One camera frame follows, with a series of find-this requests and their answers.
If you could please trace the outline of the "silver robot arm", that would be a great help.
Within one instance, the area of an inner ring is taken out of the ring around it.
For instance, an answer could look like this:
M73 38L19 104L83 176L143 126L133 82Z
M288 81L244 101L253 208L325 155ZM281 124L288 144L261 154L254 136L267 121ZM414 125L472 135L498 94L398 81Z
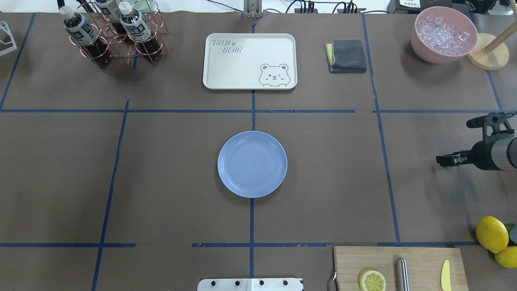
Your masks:
M436 157L441 167L457 167L473 164L481 170L516 170L517 142L515 137L496 141L479 141L471 150L463 150Z

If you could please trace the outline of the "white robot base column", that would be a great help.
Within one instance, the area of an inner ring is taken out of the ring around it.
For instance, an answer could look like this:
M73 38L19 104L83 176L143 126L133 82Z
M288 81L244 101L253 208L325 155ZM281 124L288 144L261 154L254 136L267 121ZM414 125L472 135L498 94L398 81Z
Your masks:
M207 278L198 291L303 291L302 278Z

